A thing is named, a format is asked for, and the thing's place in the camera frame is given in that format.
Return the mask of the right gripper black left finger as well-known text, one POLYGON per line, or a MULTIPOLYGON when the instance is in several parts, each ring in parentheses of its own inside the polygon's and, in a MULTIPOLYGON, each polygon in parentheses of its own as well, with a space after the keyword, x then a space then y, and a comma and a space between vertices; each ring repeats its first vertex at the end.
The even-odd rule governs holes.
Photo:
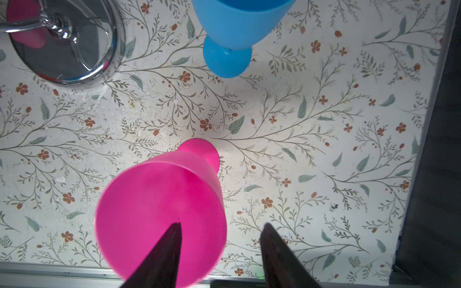
POLYGON ((174 288, 182 245, 180 223, 173 223, 122 288, 174 288))

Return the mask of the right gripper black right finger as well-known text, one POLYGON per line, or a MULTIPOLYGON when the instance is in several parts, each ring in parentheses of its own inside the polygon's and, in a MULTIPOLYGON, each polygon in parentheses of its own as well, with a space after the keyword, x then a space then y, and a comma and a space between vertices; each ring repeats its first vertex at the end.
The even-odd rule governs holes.
POLYGON ((321 288, 270 223, 262 230, 260 245, 266 287, 321 288))

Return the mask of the blue wine glass back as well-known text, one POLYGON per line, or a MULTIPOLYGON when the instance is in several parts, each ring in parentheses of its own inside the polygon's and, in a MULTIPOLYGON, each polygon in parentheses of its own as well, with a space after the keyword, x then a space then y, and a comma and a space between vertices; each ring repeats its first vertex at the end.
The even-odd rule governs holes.
POLYGON ((236 78, 252 60, 252 46, 263 40, 294 5, 285 0, 193 1, 206 32, 203 56, 220 78, 236 78))

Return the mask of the pink wine glass front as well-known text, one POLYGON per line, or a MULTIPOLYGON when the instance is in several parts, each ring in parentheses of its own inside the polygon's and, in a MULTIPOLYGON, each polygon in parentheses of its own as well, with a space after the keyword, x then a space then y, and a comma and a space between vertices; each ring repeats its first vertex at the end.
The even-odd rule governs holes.
POLYGON ((109 183, 94 229, 105 261, 119 277, 128 279, 173 223, 182 228, 176 285, 194 285, 216 267, 227 238, 219 166, 209 141, 190 139, 109 183))

